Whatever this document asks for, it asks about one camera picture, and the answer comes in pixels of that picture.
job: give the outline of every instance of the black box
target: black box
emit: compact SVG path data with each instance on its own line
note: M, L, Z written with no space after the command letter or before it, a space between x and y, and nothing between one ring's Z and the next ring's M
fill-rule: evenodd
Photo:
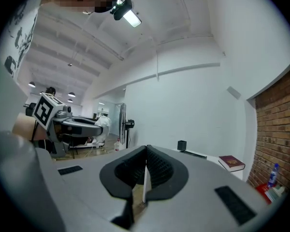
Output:
M186 141L183 141L183 140L178 141L178 143L177 143L177 149L179 151L185 151L186 150L186 147L187 147L187 142Z

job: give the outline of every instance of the wooden floor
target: wooden floor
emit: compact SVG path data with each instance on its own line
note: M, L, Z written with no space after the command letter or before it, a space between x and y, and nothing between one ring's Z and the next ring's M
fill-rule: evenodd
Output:
M74 150L74 158L81 159L84 157L97 157L104 154L113 154L115 153L114 150L114 143L117 141L118 136L110 134L106 140L105 145L102 148L94 148L94 149L79 149ZM72 160L73 154L69 151L65 157L63 158L56 158L53 160ZM146 209L146 205L143 203L143 185L136 185L132 190L133 193L133 216L134 221L137 221L141 216L142 213Z

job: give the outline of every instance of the brick wall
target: brick wall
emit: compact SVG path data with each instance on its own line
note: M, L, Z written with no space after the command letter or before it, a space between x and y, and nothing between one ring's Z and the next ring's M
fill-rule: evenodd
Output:
M266 183L275 163L277 181L290 188L290 71L256 97L257 145L247 182Z

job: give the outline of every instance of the white table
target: white table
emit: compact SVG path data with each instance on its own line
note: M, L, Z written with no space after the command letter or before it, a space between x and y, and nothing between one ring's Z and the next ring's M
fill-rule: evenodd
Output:
M198 155L201 155L201 156L205 156L207 157L206 160L208 161L211 161L211 162L214 162L216 163L217 165L219 165L220 167L222 167L222 171L228 171L226 170L218 161L218 157L213 157L213 156L209 156L209 155L205 155L205 154L201 154L201 153L198 153L198 152L195 152L193 150L188 150L186 149L187 152L190 152L190 153L194 153L194 154L198 154ZM239 178L240 180L243 180L243 170L239 170L239 171L235 171L235 172L230 172L231 174L233 174L234 176L236 176L237 178ZM150 176L148 174L148 169L145 167L145 177L144 177L144 187L143 187L143 202L145 203L145 194L146 192L148 192L149 190L151 190L151 185L150 185Z

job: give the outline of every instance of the water bottle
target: water bottle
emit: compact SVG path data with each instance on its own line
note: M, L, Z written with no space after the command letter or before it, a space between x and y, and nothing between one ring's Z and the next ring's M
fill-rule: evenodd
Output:
M275 163L275 166L274 166L274 168L273 168L273 170L271 172L271 175L270 175L269 182L267 183L267 186L269 188L271 188L276 182L277 173L278 173L278 167L279 167L278 163Z
M119 142L120 142L120 139L117 138L117 142L114 143L114 150L115 150L115 151L119 151Z

